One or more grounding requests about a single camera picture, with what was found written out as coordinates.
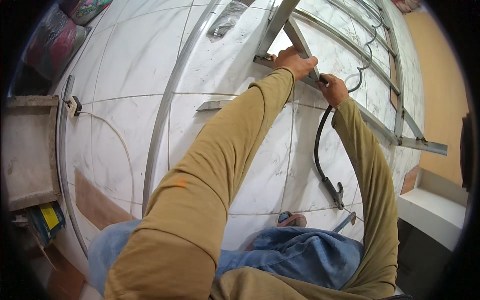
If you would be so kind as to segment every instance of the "tan long sleeve shirt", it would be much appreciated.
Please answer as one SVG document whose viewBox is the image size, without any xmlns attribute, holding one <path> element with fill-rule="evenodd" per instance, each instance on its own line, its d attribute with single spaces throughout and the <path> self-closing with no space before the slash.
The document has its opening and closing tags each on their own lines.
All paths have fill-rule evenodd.
<svg viewBox="0 0 480 300">
<path fill-rule="evenodd" d="M 214 280 L 228 209 L 253 157 L 290 95 L 288 68 L 254 82 L 202 128 L 162 179 L 145 217 L 108 273 L 105 299 L 379 299 L 393 295 L 398 236 L 392 176 L 351 99 L 332 126 L 355 169 L 365 254 L 343 290 L 250 267 Z"/>
</svg>

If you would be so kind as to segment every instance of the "orange wall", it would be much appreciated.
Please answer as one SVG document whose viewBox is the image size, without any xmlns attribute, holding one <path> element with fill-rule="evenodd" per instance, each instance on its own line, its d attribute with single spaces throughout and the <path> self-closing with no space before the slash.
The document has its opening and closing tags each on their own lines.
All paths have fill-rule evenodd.
<svg viewBox="0 0 480 300">
<path fill-rule="evenodd" d="M 462 185 L 460 135 L 468 112 L 462 74 L 435 20 L 427 12 L 404 15 L 420 59 L 425 94 L 427 140 L 448 145 L 448 155 L 423 151 L 419 166 Z"/>
</svg>

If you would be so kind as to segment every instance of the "blue jeans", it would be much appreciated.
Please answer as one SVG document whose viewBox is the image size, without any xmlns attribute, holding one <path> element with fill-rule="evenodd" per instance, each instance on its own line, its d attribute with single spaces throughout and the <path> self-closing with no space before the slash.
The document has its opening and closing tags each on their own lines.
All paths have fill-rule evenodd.
<svg viewBox="0 0 480 300">
<path fill-rule="evenodd" d="M 110 225 L 90 243 L 90 284 L 102 296 L 108 270 L 140 222 L 133 220 Z M 250 266 L 322 287 L 341 289 L 363 257 L 363 246 L 356 240 L 313 228 L 267 228 L 253 240 L 252 248 L 252 251 L 222 250 L 215 276 Z"/>
</svg>

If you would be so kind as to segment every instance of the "shoe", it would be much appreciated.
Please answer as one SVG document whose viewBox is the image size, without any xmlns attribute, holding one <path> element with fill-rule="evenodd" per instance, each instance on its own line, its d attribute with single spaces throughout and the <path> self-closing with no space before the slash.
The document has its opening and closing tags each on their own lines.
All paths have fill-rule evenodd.
<svg viewBox="0 0 480 300">
<path fill-rule="evenodd" d="M 307 218 L 301 214 L 292 214 L 291 212 L 283 212 L 278 216 L 277 227 L 306 227 Z"/>
</svg>

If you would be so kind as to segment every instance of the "power outlet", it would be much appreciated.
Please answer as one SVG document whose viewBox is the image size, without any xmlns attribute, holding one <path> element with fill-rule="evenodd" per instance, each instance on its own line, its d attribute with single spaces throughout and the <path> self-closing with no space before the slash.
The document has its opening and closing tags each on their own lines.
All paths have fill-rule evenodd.
<svg viewBox="0 0 480 300">
<path fill-rule="evenodd" d="M 79 111 L 82 111 L 82 104 L 76 96 L 69 96 L 65 108 L 70 118 L 78 117 L 80 115 Z"/>
</svg>

